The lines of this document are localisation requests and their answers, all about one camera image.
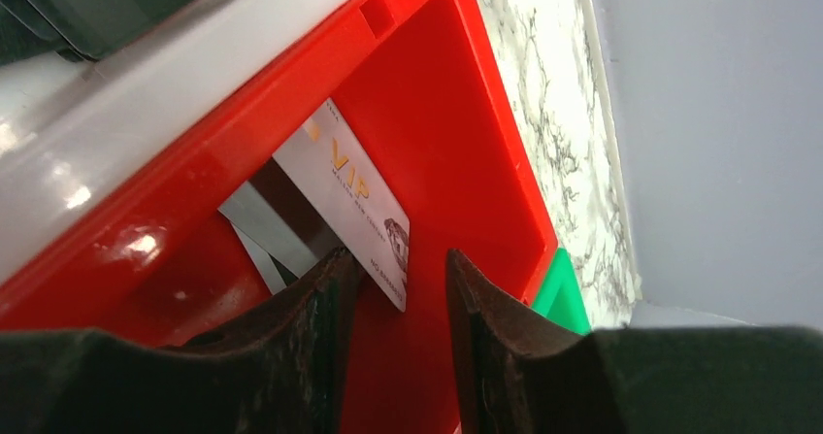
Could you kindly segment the red plastic bin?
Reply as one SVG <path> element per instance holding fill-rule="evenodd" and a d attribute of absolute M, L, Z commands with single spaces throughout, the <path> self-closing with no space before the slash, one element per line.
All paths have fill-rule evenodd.
<path fill-rule="evenodd" d="M 180 346 L 273 297 L 217 205 L 327 97 L 411 217 L 407 309 L 359 282 L 338 432 L 452 431 L 448 251 L 526 300 L 557 245 L 476 0 L 348 1 L 3 285 L 1 336 Z"/>

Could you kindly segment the silver card in red bin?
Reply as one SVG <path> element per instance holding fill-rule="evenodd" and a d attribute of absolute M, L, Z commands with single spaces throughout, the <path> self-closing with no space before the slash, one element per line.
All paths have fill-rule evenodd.
<path fill-rule="evenodd" d="M 278 269 L 274 258 L 263 248 L 257 245 L 247 234 L 232 224 L 232 228 L 240 239 L 249 258 L 261 276 L 269 291 L 275 295 L 287 287 L 287 284 Z"/>

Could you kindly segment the silver VIP card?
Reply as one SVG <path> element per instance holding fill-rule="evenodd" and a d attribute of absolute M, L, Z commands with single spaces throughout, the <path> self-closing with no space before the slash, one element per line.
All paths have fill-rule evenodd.
<path fill-rule="evenodd" d="M 410 220 L 332 99 L 275 151 L 275 162 L 400 312 Z"/>
<path fill-rule="evenodd" d="M 292 284 L 342 242 L 278 163 L 270 159 L 218 208 L 271 255 Z"/>

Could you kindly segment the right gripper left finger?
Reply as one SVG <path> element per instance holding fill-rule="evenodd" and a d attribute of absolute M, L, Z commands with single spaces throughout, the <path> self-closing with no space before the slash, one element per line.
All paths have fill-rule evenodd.
<path fill-rule="evenodd" d="M 99 329 L 1 336 L 5 433 L 336 433 L 363 269 L 337 248 L 180 346 Z"/>

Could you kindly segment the black cards in white bin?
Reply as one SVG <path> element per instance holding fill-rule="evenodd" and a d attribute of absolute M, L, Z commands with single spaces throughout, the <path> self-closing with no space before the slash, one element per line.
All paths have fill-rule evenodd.
<path fill-rule="evenodd" d="M 1 62 L 100 61 L 195 0 L 1 0 Z"/>

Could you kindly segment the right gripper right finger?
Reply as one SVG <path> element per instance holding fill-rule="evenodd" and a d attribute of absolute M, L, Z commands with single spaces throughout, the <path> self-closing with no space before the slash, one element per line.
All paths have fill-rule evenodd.
<path fill-rule="evenodd" d="M 578 335 L 445 259 L 465 433 L 818 433 L 822 335 L 795 326 Z"/>

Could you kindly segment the green plastic bin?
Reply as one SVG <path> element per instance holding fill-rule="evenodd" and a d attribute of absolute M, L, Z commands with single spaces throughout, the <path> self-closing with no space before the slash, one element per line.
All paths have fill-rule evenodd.
<path fill-rule="evenodd" d="M 531 308 L 578 335 L 591 331 L 574 265 L 565 249 L 556 250 Z"/>

